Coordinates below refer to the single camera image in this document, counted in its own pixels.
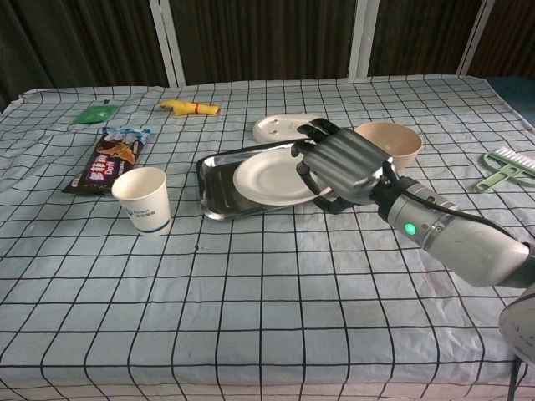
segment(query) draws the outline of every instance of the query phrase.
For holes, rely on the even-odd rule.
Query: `white plate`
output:
[[[262,152],[241,163],[234,172],[237,191],[253,202],[271,206],[290,206],[310,201],[316,197],[295,170],[302,155],[292,157],[291,148],[279,148]],[[330,191],[325,183],[314,177],[321,190]]]
[[[301,140],[307,138],[307,135],[300,134],[298,127],[317,118],[318,116],[313,114],[269,115],[257,121],[252,127],[252,136],[262,144],[283,140]]]

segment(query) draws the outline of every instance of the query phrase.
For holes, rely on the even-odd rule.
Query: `green brush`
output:
[[[505,165],[496,164],[495,160],[505,163]],[[535,160],[513,152],[508,148],[496,149],[483,155],[483,162],[492,171],[493,175],[476,184],[476,190],[479,193],[492,192],[505,180],[511,180],[519,185],[535,187],[535,180],[523,180],[518,176],[524,174],[535,179]]]

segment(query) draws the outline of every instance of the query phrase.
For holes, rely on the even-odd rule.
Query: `metal tray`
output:
[[[237,167],[251,156],[266,150],[289,148],[294,140],[252,146],[210,155],[197,161],[197,178],[204,214],[214,220],[254,215],[286,206],[269,206],[249,200],[236,190],[232,180]]]

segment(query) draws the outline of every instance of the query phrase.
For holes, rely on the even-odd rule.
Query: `rubber chicken toy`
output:
[[[217,115],[221,113],[218,106],[200,103],[189,103],[182,100],[166,100],[160,103],[162,109],[173,108],[173,113],[176,116],[186,114],[210,114]]]

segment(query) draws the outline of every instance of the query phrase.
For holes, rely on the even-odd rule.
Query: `table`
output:
[[[157,108],[176,98],[222,114]],[[112,120],[71,125],[106,100]],[[533,128],[485,80],[31,90],[0,116],[0,399],[504,399],[513,355],[497,318],[521,291],[467,285],[374,206],[203,216],[196,160],[255,145],[267,114],[303,112],[421,132],[407,175],[533,241],[533,189],[474,190],[483,152],[535,158]],[[137,236],[109,196],[61,192],[106,124],[152,130],[139,165],[167,173],[169,236]],[[520,377],[517,399],[535,398],[525,364]]]

